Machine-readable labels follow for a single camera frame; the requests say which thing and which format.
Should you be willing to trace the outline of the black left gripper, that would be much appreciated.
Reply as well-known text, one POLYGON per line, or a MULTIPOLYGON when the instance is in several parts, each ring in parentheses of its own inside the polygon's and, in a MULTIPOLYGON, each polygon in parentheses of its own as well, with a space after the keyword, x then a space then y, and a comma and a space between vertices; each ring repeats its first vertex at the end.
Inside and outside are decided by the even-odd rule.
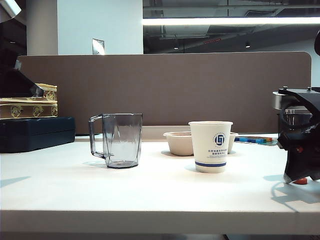
POLYGON ((13 50, 0 50, 0 97, 43 97, 44 90, 16 68, 17 57, 13 50))

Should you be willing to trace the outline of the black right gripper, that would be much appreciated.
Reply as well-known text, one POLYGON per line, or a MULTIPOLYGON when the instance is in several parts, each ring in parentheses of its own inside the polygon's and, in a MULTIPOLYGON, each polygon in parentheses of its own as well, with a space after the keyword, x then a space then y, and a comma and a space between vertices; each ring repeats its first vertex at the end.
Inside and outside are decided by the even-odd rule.
POLYGON ((283 174, 285 182, 302 179, 299 148, 306 149, 306 174, 320 179, 320 89, 293 89, 286 86, 274 91, 273 108, 278 110, 278 145, 287 151, 283 174))

